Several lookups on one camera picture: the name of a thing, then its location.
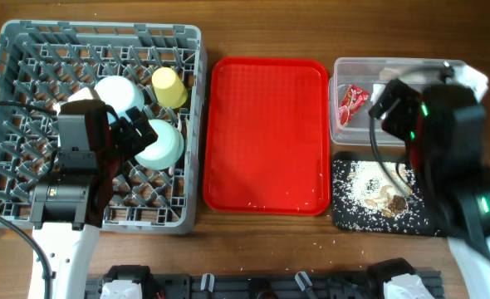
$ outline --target red snack package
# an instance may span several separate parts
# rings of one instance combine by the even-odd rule
[[[339,121],[341,125],[348,124],[352,120],[354,113],[363,106],[368,98],[368,91],[352,84],[348,85],[348,91],[346,91],[345,97],[339,105]]]

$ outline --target wooden table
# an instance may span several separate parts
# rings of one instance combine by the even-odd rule
[[[490,2],[21,2],[0,0],[0,28],[10,19],[186,23],[201,29],[209,66],[224,56],[305,57],[320,61],[331,74],[341,56],[453,58],[490,78]],[[485,105],[490,163],[490,91]],[[332,154],[340,148],[333,146]],[[16,234],[0,229],[0,298],[27,298],[31,256]],[[102,233],[90,274],[120,264],[193,275],[327,273],[393,257],[442,271],[447,298],[468,296],[443,239],[343,233],[333,227],[330,211],[318,217],[215,213],[202,199],[197,225],[188,236]]]

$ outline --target yellow cup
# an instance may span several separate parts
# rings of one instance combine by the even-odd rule
[[[160,67],[151,80],[156,99],[163,107],[179,108],[188,99],[186,87],[173,69]]]

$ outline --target red plastic tray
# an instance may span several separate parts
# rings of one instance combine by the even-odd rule
[[[328,72],[227,57],[213,68],[204,200],[225,212],[317,215],[330,202]]]

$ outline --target gray plastic dish rack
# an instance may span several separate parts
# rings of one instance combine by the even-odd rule
[[[124,192],[110,201],[102,229],[184,234],[195,222],[207,60],[200,30],[189,25],[10,21],[0,34],[0,100],[51,107],[106,76],[132,80],[150,119],[182,127],[184,158],[172,174],[126,164],[133,188],[115,179]],[[189,89],[179,110],[158,105],[151,76],[161,66],[174,68]],[[0,107],[0,215],[20,228],[32,228],[29,191],[47,172],[57,130],[56,117]]]

